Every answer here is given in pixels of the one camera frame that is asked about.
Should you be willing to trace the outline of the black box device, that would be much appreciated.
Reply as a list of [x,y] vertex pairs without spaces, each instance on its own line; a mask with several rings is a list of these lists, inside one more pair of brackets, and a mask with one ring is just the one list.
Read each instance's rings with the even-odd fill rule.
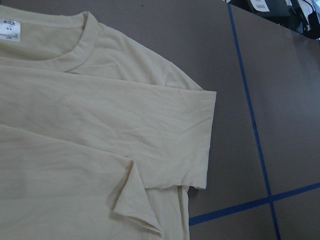
[[228,0],[227,2],[307,38],[320,39],[318,0]]

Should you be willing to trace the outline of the beige long-sleeve printed shirt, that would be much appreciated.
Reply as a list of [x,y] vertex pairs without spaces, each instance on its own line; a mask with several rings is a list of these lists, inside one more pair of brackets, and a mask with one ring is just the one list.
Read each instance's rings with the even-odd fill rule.
[[89,12],[1,6],[1,239],[189,239],[215,102]]

